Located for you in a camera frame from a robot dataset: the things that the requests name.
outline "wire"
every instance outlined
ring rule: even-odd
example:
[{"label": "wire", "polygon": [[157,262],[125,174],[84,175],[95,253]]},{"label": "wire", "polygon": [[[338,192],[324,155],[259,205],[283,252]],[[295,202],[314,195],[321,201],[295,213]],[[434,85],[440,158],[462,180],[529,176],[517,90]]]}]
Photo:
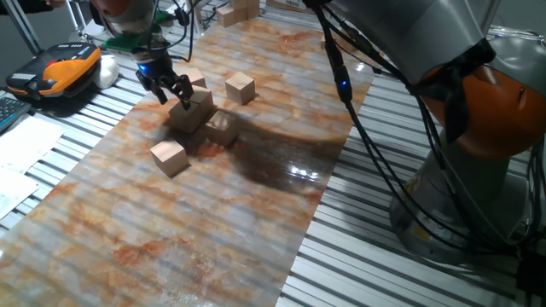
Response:
[{"label": "wire", "polygon": [[[336,18],[337,16],[335,16],[335,14],[329,10],[328,7],[324,7],[338,22],[342,23],[343,21],[341,21],[339,18]],[[347,40],[349,43],[351,43],[353,46],[357,47],[357,49],[360,49],[364,54],[366,54],[367,56],[369,56],[372,60],[378,62],[380,65],[382,65],[383,67],[385,67],[387,70],[390,71],[390,73],[392,75],[394,75],[395,77],[397,78],[400,78],[401,81],[403,81],[404,84],[406,84],[406,87],[410,87],[410,84],[408,82],[407,79],[405,79],[405,77],[402,75],[402,73],[400,71],[398,71],[395,67],[393,67],[390,63],[388,63],[386,60],[384,60],[377,51],[375,51],[372,48],[369,48],[368,52],[364,51],[362,49],[361,46],[357,45],[355,42],[353,42],[351,39],[349,39],[344,33],[342,33],[341,31],[339,31],[337,28],[335,28],[331,23],[329,23],[329,21],[327,20],[320,20],[321,21],[321,24],[322,24],[322,27],[324,28],[325,25],[328,26],[330,29],[332,29],[334,32],[336,32],[338,35],[340,35],[342,38],[344,38],[345,40]],[[429,140],[429,143],[431,145],[431,148],[433,150],[433,153],[435,155],[435,158],[437,159],[440,167],[444,170],[445,169],[445,166],[442,167],[442,158],[441,156],[439,155],[439,151],[436,149],[436,145],[438,144],[438,147],[441,147],[441,142],[439,141],[439,135],[438,135],[438,132],[436,130],[436,127],[432,121],[432,117],[430,116],[430,113],[428,112],[428,110],[426,109],[426,107],[424,106],[424,102],[422,101],[422,99],[420,97],[416,97],[418,103],[419,103],[419,106],[420,106],[420,110],[421,110],[421,114],[423,116],[423,121],[424,121],[424,124],[425,124],[425,128],[427,130],[427,138]],[[363,139],[363,141],[366,141],[366,135],[365,135],[365,130],[363,129],[362,125],[359,123],[359,120],[358,118],[356,117],[353,117],[353,121],[355,121],[355,125],[357,126],[358,130],[359,130],[359,133],[361,134],[361,137]],[[406,189],[404,188],[404,185],[401,183],[401,181],[399,180],[399,178],[397,177],[396,173],[394,173],[394,171],[392,170],[392,168],[390,167],[390,165],[388,164],[388,162],[384,159],[381,159],[381,161],[383,162],[383,164],[386,166],[386,168],[392,173],[392,176],[395,178],[395,180],[398,182],[398,185],[399,187],[404,191],[405,193],[405,196],[413,203],[414,206],[416,206],[420,211],[421,213],[423,213],[425,216],[427,216],[428,218],[430,218],[431,220],[433,220],[436,224],[448,229],[451,233],[455,234],[455,235],[458,235],[460,237],[462,237],[463,239],[466,239],[468,242],[471,242],[471,243],[474,243],[475,245],[477,246],[482,246],[482,248],[488,248],[488,249],[491,249],[493,251],[495,251],[494,253],[505,253],[505,252],[511,252],[512,249],[508,249],[508,248],[504,248],[504,249],[499,249],[498,247],[495,247],[493,246],[491,243],[487,242],[486,240],[484,240],[483,238],[479,237],[478,238],[481,240],[481,242],[478,242],[476,241],[474,238],[471,238],[471,237],[468,237],[466,235],[463,235],[457,231],[455,231],[454,229],[452,229],[450,226],[442,223],[441,221],[439,221],[437,218],[435,218],[434,216],[432,216],[430,213],[428,213],[427,211],[425,211],[421,206],[419,206],[415,200],[413,200],[413,198],[411,197],[411,195],[406,191]],[[392,187],[392,185],[390,184],[389,182],[389,179],[388,177],[384,177],[384,179],[386,180],[387,182],[387,185],[389,185],[389,187],[391,188],[391,191],[395,194],[395,196],[397,196],[397,199],[398,201],[401,202],[401,204],[403,204],[403,206],[405,207],[405,209],[413,216],[414,220],[416,223],[420,223],[420,221],[418,221],[418,219],[416,218],[415,214],[409,209],[409,207],[407,207],[405,205],[405,203],[399,198],[399,195],[398,193],[394,190],[394,188]],[[453,196],[456,196],[454,194],[454,192],[452,191],[452,189],[450,188],[450,193],[453,195]],[[429,229],[427,229],[426,227],[423,227],[424,225],[420,224],[420,226],[425,229],[432,237],[435,237],[435,239],[439,240],[439,241],[443,241],[443,243],[445,243],[445,240],[441,240],[441,238],[438,238],[436,237],[436,235],[434,233],[432,233]],[[452,244],[446,244],[447,246],[450,246],[450,247],[453,247],[453,248],[457,248],[457,247],[454,247]]]},{"label": "wire", "polygon": [[462,179],[459,177],[459,175],[457,174],[457,172],[455,171],[455,168],[451,165],[450,161],[446,158],[444,158],[444,162],[447,164],[447,166],[450,168],[451,172],[453,173],[453,175],[455,176],[455,178],[457,179],[457,181],[461,184],[461,187],[462,187],[462,190],[464,191],[464,193],[467,195],[467,197],[470,199],[470,202],[474,205],[474,208],[476,208],[476,210],[479,212],[479,214],[481,215],[481,217],[485,220],[485,222],[489,225],[489,227],[491,227],[491,229],[493,229],[493,232],[495,232],[496,235],[498,235],[498,237],[504,241],[504,243],[506,243],[507,245],[512,245],[510,244],[510,242],[508,242],[508,240],[501,234],[501,232],[497,229],[497,227],[495,227],[495,225],[493,225],[493,223],[491,222],[491,220],[485,215],[485,213],[481,210],[481,208],[478,206],[478,203],[476,202],[476,200],[474,200],[474,198],[472,197],[472,195],[470,194],[470,192],[468,192],[468,189],[466,187],[466,185],[464,184],[464,182],[462,181]]},{"label": "wire", "polygon": [[195,12],[194,12],[194,7],[195,5],[197,5],[198,3],[200,2],[200,0],[197,0],[195,1],[195,3],[192,3],[191,5],[191,10],[190,10],[190,13],[191,13],[191,29],[190,29],[190,33],[189,33],[189,55],[188,55],[188,59],[182,57],[182,60],[189,63],[191,61],[191,55],[193,54],[194,52],[194,31],[195,31]]},{"label": "wire", "polygon": [[[347,42],[351,43],[357,49],[360,49],[364,54],[369,56],[372,60],[377,61],[383,67],[388,69],[395,77],[399,78],[406,85],[406,88],[408,88],[408,89],[411,88],[411,84],[405,78],[405,76],[400,71],[398,71],[398,69],[396,69],[390,63],[388,63],[385,59],[383,59],[379,55],[379,53],[373,48],[372,44],[369,41],[367,41],[366,38],[362,37],[356,30],[349,27],[343,20],[341,20],[337,15],[335,15],[334,12],[331,9],[329,9],[326,6],[324,6],[324,8],[330,13],[330,15],[332,15],[332,17],[335,20],[337,20],[340,23],[341,27],[344,28],[344,30],[347,33],[353,32],[353,34],[355,36],[357,36],[357,38],[359,38],[360,41],[364,42],[365,45],[368,47],[367,50],[363,50],[361,46],[358,46],[356,43],[354,43],[352,41],[352,39],[347,37],[344,33],[339,31],[331,23],[329,23],[329,21],[326,20],[325,22],[328,23],[328,26],[330,26],[332,28],[332,30],[334,30],[338,35],[340,35],[342,38],[344,38]],[[456,206],[457,211],[460,213],[461,217],[464,219],[464,222],[468,226],[468,228],[471,230],[471,233],[473,233],[473,235],[476,236],[477,239],[481,240],[481,243],[484,243],[484,244],[486,244],[488,246],[492,246],[492,244],[486,238],[484,238],[483,235],[479,231],[477,231],[475,229],[475,227],[472,225],[470,217],[465,212],[464,208],[462,207],[462,204],[460,203],[460,200],[459,200],[458,196],[455,194],[454,189],[451,187],[452,185],[450,184],[450,179],[447,177],[446,172],[444,172],[445,171],[444,157],[441,155],[441,151],[437,150],[437,148],[436,148],[437,146],[439,148],[441,148],[441,141],[439,140],[439,134],[438,134],[438,132],[436,130],[436,126],[435,126],[435,124],[434,124],[434,122],[432,120],[432,117],[431,117],[430,113],[427,110],[427,107],[425,106],[424,102],[422,101],[422,99],[417,95],[414,95],[414,97],[418,101],[419,108],[421,110],[421,115],[423,117],[423,122],[424,122],[425,130],[426,130],[426,133],[427,133],[427,139],[428,139],[429,144],[431,146],[433,155],[434,155],[435,159],[437,160],[437,162],[439,163],[440,169],[442,170],[442,172],[444,174],[445,181],[447,182],[448,189],[450,191],[452,199],[454,200],[454,205]]]},{"label": "wire", "polygon": [[157,12],[159,5],[160,5],[160,0],[155,0],[154,12],[152,13],[152,21],[150,23],[150,29],[148,34],[148,52],[152,50],[152,30],[154,29],[155,13]]}]

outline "desk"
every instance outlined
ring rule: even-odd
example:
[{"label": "desk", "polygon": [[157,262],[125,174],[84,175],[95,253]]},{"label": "desk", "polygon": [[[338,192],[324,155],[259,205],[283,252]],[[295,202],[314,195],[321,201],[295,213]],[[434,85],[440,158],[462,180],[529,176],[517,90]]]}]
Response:
[{"label": "desk", "polygon": [[[320,37],[263,20],[208,31],[191,64],[241,118],[237,142],[171,130],[176,101],[146,96],[3,237],[2,305],[274,305],[351,128]],[[237,71],[256,79],[244,107],[225,98]],[[192,165],[172,180],[149,153],[166,138]]]}]

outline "wooden cube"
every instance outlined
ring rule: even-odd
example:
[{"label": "wooden cube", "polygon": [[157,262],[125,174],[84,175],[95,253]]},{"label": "wooden cube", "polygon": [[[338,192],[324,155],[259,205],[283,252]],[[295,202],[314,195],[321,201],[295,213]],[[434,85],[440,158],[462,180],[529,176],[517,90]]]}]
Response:
[{"label": "wooden cube", "polygon": [[252,18],[259,17],[259,14],[259,0],[248,0],[247,18],[251,20]]},{"label": "wooden cube", "polygon": [[189,166],[188,156],[182,145],[163,141],[150,149],[155,164],[168,176],[174,177]]},{"label": "wooden cube", "polygon": [[247,8],[236,9],[235,10],[235,22],[243,22],[247,19]]},{"label": "wooden cube", "polygon": [[218,24],[223,27],[233,26],[235,22],[235,10],[230,6],[224,6],[216,10]]},{"label": "wooden cube", "polygon": [[244,106],[256,96],[254,79],[242,72],[236,73],[225,82],[228,98]]},{"label": "wooden cube", "polygon": [[200,103],[190,102],[190,107],[185,110],[182,103],[177,103],[169,110],[172,128],[185,133],[193,133],[203,121],[205,115],[201,111]]},{"label": "wooden cube", "polygon": [[246,9],[247,8],[247,0],[229,0],[229,5],[237,10],[237,9]]},{"label": "wooden cube", "polygon": [[203,77],[199,69],[191,68],[185,71],[184,74],[188,75],[189,82],[191,82],[192,85],[197,85],[197,86],[206,88],[205,77]]},{"label": "wooden cube", "polygon": [[223,110],[218,110],[205,127],[208,139],[224,147],[230,145],[239,134],[237,117]]},{"label": "wooden cube", "polygon": [[196,103],[200,106],[200,111],[203,118],[212,110],[214,107],[214,101],[212,100],[212,91],[197,85],[193,85],[194,94],[189,98],[193,103]]}]

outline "metal grating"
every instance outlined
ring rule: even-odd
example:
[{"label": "metal grating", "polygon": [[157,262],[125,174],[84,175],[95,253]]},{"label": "metal grating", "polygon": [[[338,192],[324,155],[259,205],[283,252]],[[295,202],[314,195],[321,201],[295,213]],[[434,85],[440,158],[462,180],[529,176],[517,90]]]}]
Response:
[{"label": "metal grating", "polygon": [[[209,14],[212,1],[204,10]],[[262,18],[320,29],[315,16],[265,7]],[[171,2],[161,0],[168,9]],[[182,34],[172,28],[167,39]],[[104,35],[96,39],[102,43]],[[187,41],[172,49],[185,55]],[[0,236],[18,223],[105,136],[145,92],[137,65],[116,56],[121,78],[110,89],[91,87],[57,104],[70,116],[33,115],[65,134],[26,175],[39,190],[0,220]],[[409,179],[428,153],[421,115],[399,82],[376,77],[359,116],[401,179]],[[509,171],[522,176],[528,153],[514,157]],[[408,254],[391,231],[392,198],[353,128],[327,190],[299,249],[277,306],[540,306],[541,299],[515,288],[517,262],[510,258],[452,267]],[[546,244],[541,245],[544,254]]]}]

